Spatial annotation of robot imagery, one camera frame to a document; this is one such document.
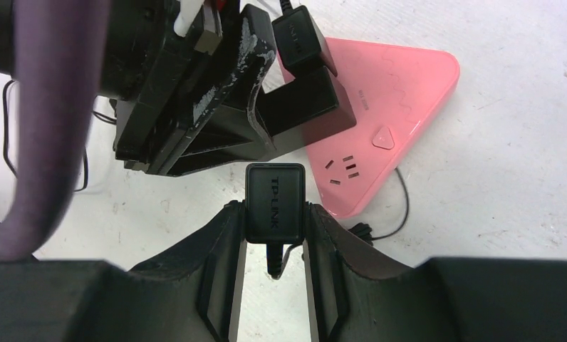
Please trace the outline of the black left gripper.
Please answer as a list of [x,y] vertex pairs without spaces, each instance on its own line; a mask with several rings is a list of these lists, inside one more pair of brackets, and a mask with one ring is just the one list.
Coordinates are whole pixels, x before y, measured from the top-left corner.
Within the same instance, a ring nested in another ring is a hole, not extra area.
[[[256,109],[276,57],[268,13],[247,4],[228,15],[224,28],[231,29],[211,57],[197,50],[206,32],[199,19],[190,35],[174,33],[179,11],[178,1],[113,4],[116,159],[127,170],[166,177],[261,159],[273,140]],[[244,81],[244,110],[221,105]]]

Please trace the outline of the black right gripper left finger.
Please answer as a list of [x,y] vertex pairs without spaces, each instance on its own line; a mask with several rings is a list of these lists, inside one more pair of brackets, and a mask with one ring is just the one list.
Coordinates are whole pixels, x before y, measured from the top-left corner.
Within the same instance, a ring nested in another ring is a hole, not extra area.
[[233,201],[125,271],[105,261],[0,262],[0,341],[235,341],[246,242]]

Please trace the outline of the black tp-link adapter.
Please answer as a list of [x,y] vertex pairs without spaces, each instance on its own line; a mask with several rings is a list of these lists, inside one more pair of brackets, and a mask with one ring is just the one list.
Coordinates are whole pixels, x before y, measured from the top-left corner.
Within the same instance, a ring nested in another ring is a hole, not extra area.
[[293,76],[300,77],[322,67],[338,75],[326,38],[306,6],[280,0],[282,15],[272,22],[281,62]]
[[246,167],[246,240],[266,246],[266,267],[280,279],[291,250],[305,238],[306,170],[298,163]]

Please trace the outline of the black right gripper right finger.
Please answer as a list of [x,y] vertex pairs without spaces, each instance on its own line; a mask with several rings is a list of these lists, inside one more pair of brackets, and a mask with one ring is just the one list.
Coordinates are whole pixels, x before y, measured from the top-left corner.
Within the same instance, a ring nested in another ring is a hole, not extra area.
[[312,341],[567,341],[567,261],[379,252],[318,204],[303,245]]

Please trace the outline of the pink triangular power strip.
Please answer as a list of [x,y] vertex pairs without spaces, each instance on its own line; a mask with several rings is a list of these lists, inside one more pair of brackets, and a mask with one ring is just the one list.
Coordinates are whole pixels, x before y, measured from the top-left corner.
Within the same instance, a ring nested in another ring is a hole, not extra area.
[[460,75],[445,51],[329,38],[356,118],[354,127],[307,147],[325,209],[360,214],[447,104]]

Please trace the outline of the black power adapter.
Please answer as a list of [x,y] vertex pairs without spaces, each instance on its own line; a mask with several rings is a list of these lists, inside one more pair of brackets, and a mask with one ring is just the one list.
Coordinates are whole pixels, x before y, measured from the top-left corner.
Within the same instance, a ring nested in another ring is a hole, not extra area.
[[345,88],[322,66],[258,98],[272,137],[272,158],[353,128],[357,120]]

